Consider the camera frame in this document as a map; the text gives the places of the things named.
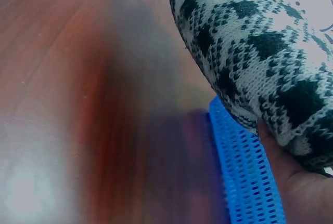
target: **table surface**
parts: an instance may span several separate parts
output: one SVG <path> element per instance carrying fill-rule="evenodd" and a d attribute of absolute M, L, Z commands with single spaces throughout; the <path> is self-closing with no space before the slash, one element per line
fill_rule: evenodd
<path fill-rule="evenodd" d="M 223 223 L 214 92 L 168 0 L 0 0 L 0 223 Z"/>

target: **skin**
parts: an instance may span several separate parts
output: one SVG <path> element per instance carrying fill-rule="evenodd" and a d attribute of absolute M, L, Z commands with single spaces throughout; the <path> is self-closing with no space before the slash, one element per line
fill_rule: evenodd
<path fill-rule="evenodd" d="M 282 199 L 287 224 L 333 223 L 333 178 L 306 171 L 277 144 L 262 121 L 260 140 Z"/>

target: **finger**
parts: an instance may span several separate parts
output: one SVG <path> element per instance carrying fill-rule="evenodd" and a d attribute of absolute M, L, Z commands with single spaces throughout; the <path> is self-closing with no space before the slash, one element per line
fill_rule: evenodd
<path fill-rule="evenodd" d="M 286 185 L 293 175 L 305 172 L 304 168 L 278 145 L 262 120 L 258 122 L 258 132 L 276 183 L 280 189 Z"/>

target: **blue plastic object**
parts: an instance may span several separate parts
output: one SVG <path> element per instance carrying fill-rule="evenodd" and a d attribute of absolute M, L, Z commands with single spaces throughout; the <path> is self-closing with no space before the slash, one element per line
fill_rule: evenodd
<path fill-rule="evenodd" d="M 258 138 L 236 123 L 218 97 L 209 111 L 232 224 L 286 223 L 275 179 Z"/>

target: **black and white knitted fabric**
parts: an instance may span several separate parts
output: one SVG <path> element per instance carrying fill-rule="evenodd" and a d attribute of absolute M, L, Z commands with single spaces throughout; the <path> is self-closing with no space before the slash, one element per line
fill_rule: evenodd
<path fill-rule="evenodd" d="M 333 166 L 333 50 L 285 0 L 170 0 L 178 30 L 231 116 L 263 119 L 308 170 Z"/>

